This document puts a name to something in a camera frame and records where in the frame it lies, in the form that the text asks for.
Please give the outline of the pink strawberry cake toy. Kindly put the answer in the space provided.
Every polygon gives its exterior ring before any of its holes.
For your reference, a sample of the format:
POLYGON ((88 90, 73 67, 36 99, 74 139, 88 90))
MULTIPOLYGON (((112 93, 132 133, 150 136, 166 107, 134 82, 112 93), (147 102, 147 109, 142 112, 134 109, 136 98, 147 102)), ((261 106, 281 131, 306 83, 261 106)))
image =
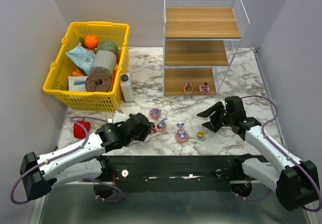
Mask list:
POLYGON ((207 82, 204 82, 203 84, 201 84, 199 86, 199 93, 201 95, 207 95, 209 93, 209 91, 210 91, 210 87, 207 82))

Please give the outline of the pink bear green flower toy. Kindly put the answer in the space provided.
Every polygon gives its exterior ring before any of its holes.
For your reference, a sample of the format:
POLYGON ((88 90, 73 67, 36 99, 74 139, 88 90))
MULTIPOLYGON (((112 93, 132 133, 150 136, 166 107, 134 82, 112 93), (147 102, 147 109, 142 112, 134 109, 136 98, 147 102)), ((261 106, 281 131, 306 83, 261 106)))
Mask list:
POLYGON ((183 91, 185 94, 191 94, 193 93, 193 86, 191 83, 185 83, 183 87, 183 91))

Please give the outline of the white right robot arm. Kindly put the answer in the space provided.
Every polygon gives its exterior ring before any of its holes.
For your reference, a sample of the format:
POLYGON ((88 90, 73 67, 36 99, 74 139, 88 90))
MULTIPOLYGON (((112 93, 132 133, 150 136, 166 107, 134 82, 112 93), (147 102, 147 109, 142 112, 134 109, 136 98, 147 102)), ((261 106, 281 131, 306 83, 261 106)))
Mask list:
POLYGON ((286 210, 305 209, 309 203, 321 202, 316 165, 312 161, 302 161, 272 139, 264 124, 247 116, 241 97, 227 97, 224 102, 217 102, 197 116, 209 118, 203 126, 212 132, 230 127, 261 153, 267 163, 243 155, 239 158, 237 170, 268 187, 286 210))

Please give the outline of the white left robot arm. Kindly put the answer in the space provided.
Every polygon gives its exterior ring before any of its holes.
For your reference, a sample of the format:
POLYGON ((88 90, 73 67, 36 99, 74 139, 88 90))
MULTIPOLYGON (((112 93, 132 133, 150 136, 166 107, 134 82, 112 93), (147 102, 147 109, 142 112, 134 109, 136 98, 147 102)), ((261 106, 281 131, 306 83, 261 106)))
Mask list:
POLYGON ((113 119, 85 138, 58 151, 36 155, 25 154, 18 183, 22 182, 27 202, 48 194, 53 188, 82 179, 97 179, 104 169, 98 156, 128 146, 132 141, 145 141, 153 123, 141 113, 128 116, 115 112, 113 119))

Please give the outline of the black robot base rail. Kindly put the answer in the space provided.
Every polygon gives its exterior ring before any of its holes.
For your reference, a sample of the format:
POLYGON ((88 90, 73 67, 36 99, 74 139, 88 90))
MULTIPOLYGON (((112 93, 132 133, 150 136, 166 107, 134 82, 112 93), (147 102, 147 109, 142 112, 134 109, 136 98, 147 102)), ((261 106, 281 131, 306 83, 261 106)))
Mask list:
POLYGON ((240 156, 100 156, 103 182, 123 192, 229 192, 247 184, 240 156))

